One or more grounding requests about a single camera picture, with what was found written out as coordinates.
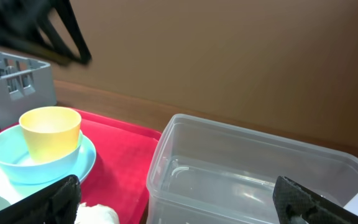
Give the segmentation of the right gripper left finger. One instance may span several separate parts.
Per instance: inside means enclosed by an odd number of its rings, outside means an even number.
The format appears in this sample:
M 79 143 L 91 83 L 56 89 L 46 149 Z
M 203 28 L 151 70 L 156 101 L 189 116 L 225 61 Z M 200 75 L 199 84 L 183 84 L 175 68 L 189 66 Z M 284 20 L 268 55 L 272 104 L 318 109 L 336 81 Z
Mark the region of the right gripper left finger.
M 68 175 L 2 209 L 0 224 L 74 224 L 80 202 L 80 180 Z

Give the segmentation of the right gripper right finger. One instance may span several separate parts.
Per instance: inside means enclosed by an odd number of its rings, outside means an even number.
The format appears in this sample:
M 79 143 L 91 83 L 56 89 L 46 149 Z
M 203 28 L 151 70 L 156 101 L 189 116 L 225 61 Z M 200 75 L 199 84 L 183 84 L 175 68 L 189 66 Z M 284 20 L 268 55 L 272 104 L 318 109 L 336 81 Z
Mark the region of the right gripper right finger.
M 280 224 L 358 224 L 358 216 L 288 177 L 277 177 L 273 204 Z

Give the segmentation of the yellow plastic cup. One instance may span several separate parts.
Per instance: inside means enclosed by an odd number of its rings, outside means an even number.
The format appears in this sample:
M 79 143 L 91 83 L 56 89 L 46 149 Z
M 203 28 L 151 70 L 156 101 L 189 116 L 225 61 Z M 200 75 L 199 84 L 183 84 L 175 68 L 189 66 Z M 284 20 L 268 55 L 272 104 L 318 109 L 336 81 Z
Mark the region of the yellow plastic cup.
M 51 162 L 72 153 L 80 137 L 81 115 L 61 106 L 30 110 L 19 118 L 31 158 L 36 163 Z

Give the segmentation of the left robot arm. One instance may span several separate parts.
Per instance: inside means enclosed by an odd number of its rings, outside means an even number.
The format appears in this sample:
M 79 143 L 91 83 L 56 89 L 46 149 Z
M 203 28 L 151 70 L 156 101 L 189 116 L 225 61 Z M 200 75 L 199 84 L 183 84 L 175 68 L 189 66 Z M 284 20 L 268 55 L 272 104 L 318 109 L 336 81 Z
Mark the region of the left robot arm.
M 79 55 L 76 56 L 55 30 L 49 13 L 55 10 Z M 88 65 L 91 53 L 69 0 L 0 0 L 0 46 L 31 54 L 61 66 Z

